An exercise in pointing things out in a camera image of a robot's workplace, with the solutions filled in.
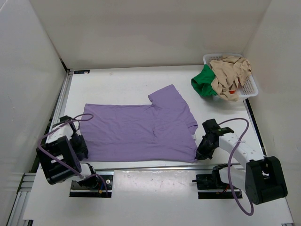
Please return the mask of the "purple t shirt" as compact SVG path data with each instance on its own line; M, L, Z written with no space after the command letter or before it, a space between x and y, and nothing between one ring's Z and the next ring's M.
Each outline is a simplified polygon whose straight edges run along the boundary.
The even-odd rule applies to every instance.
M195 161L198 123L174 85L148 96L149 105L86 104L80 124L89 161Z

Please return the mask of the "beige t shirt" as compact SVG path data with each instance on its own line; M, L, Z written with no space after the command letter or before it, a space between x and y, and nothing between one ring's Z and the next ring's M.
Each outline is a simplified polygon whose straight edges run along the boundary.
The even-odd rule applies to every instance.
M210 62L215 79L211 83L217 95L227 101L238 101L238 94L230 94L230 90L237 90L244 85L252 75L251 64L248 59L239 56L223 55L220 60Z

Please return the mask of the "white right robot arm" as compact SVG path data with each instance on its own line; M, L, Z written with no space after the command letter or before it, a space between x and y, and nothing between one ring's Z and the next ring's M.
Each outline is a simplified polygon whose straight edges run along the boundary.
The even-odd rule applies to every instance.
M255 205L288 195L281 163L277 157L267 157L239 141L236 134L223 135L220 131L208 132L203 136L197 149L197 157L211 158L216 148L234 153L233 158L243 169L221 164L215 166L211 174L198 174L194 182L199 190L224 189L226 185L232 185L234 189L244 191Z

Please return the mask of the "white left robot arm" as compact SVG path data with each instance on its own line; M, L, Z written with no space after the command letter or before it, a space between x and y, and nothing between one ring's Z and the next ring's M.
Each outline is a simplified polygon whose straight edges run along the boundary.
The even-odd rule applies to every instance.
M37 147L37 155L49 184L62 183L78 176L77 183L87 189L99 184L99 177L89 163L81 163L88 158L88 148L73 122L58 123L46 135L46 143Z

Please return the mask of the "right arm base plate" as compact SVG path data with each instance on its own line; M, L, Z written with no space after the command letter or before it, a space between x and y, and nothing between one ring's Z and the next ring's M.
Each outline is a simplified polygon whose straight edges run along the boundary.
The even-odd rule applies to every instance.
M229 184L217 184L211 174L197 174L192 183L197 185L199 200L234 199Z

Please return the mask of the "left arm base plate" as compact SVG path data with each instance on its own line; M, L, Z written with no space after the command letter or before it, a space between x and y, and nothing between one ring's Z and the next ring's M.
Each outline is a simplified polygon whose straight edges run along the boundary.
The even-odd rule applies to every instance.
M76 198L111 198L113 187L113 172L100 174L99 177L92 177L82 181L71 182L69 197Z

